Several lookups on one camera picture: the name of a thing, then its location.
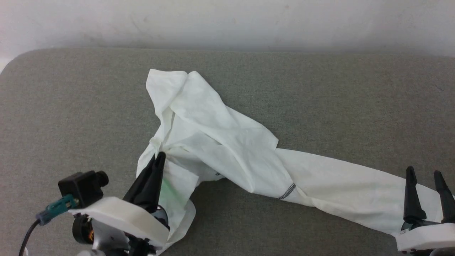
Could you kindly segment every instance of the white fabric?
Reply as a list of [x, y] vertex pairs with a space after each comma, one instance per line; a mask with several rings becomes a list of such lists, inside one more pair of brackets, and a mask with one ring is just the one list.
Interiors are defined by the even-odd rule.
[[[404, 179], [276, 148], [278, 139], [269, 130], [224, 105], [197, 72], [152, 69], [146, 87], [161, 125], [140, 156], [136, 174], [154, 153], [167, 154], [160, 195], [170, 220], [167, 246], [183, 238], [190, 227], [196, 213], [189, 200], [194, 189], [222, 177], [251, 193], [314, 206], [384, 233], [400, 231]], [[421, 185], [417, 190], [427, 220], [440, 221], [438, 193]]]

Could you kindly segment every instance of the cable connector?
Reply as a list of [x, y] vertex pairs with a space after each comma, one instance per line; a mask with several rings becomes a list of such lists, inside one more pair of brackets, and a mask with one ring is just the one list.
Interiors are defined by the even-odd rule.
[[48, 205], [46, 210], [38, 213], [35, 217], [40, 221], [40, 225], [44, 226], [58, 215], [67, 212], [69, 209], [75, 208], [78, 204], [78, 199], [75, 199], [71, 194], [67, 194]]

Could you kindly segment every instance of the wire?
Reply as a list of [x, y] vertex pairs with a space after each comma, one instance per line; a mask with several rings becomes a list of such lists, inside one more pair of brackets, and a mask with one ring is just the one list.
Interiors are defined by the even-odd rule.
[[33, 222], [31, 227], [27, 231], [27, 234], [25, 235], [24, 240], [22, 241], [22, 245], [20, 246], [19, 256], [23, 256], [24, 250], [25, 250], [25, 246], [27, 245], [27, 242], [28, 242], [28, 239], [30, 238], [31, 232], [36, 228], [36, 226], [38, 226], [39, 223], [40, 223], [40, 220], [36, 220], [35, 222]]

